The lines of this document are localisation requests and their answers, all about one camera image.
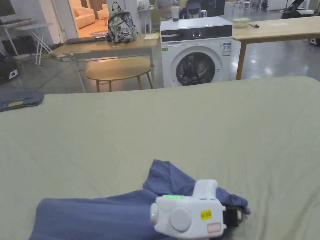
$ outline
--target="folded cloth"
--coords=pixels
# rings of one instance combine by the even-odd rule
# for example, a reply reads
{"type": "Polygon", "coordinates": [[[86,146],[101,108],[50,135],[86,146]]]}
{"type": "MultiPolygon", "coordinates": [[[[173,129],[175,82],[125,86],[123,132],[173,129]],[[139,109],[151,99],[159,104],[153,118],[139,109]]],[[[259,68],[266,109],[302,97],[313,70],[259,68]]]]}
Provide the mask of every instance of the folded cloth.
{"type": "MultiPolygon", "coordinates": [[[[108,198],[43,199],[29,240],[173,240],[154,230],[150,206],[163,194],[191,195],[194,185],[194,179],[170,162],[154,160],[142,190],[108,198]]],[[[244,198],[221,188],[217,198],[250,213],[244,198]]]]}
{"type": "Polygon", "coordinates": [[[0,112],[15,108],[32,107],[42,103],[44,94],[35,91],[14,91],[0,96],[0,112]]]}

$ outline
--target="white handheld device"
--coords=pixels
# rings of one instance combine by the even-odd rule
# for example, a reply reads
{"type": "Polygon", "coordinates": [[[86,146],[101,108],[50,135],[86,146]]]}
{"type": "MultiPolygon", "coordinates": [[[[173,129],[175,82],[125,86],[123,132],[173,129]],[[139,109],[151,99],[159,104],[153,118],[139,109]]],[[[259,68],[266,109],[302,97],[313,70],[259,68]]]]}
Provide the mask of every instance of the white handheld device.
{"type": "Polygon", "coordinates": [[[179,239],[221,236],[226,208],[216,199],[217,187],[215,180],[198,180],[192,196],[157,197],[150,211],[155,231],[179,239]]]}

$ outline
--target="white washing machine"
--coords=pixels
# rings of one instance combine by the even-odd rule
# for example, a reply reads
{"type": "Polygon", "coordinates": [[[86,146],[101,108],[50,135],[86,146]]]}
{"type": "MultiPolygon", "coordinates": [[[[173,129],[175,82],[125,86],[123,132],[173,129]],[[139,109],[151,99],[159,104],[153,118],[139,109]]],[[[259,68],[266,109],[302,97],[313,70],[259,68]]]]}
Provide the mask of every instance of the white washing machine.
{"type": "Polygon", "coordinates": [[[227,81],[232,23],[221,17],[163,21],[164,87],[227,81]]]}

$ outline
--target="gray concrete floor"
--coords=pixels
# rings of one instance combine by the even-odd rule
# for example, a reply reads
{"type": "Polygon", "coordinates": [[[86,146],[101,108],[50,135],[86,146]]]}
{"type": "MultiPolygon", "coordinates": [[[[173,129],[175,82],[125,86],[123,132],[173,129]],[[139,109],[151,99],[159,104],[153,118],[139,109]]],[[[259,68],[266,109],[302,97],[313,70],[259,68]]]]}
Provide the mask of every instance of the gray concrete floor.
{"type": "MultiPolygon", "coordinates": [[[[231,20],[236,17],[248,17],[251,20],[272,20],[279,19],[279,11],[262,12],[258,15],[255,9],[242,10],[234,3],[227,3],[223,18],[231,20]]],[[[233,41],[231,53],[230,80],[235,80],[240,43],[233,41]]],[[[247,46],[242,78],[258,78],[273,76],[309,76],[320,81],[319,67],[320,47],[304,43],[301,40],[249,44],[247,46]]],[[[154,49],[155,60],[155,88],[163,87],[161,48],[154,49]]],[[[20,76],[9,83],[0,85],[0,94],[9,89],[34,89],[45,94],[52,93],[78,93],[82,87],[78,78],[75,66],[72,62],[59,62],[53,59],[43,59],[43,66],[33,64],[33,57],[22,60],[20,76]]],[[[97,64],[98,61],[81,63],[81,68],[97,64]]],[[[146,76],[142,76],[143,88],[149,89],[146,76]]],[[[89,92],[96,92],[95,82],[86,79],[89,92]]],[[[112,83],[113,91],[138,90],[136,79],[127,79],[112,83]]],[[[108,85],[100,87],[101,92],[108,91],[108,85]]]]}

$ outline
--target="red label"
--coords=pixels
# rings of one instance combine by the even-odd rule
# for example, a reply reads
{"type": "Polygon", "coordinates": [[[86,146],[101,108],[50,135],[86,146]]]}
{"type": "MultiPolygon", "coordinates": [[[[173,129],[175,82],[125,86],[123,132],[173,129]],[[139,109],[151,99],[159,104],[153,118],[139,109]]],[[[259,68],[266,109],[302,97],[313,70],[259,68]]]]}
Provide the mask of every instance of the red label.
{"type": "Polygon", "coordinates": [[[208,233],[219,233],[221,232],[221,223],[209,223],[208,224],[208,233]]]}

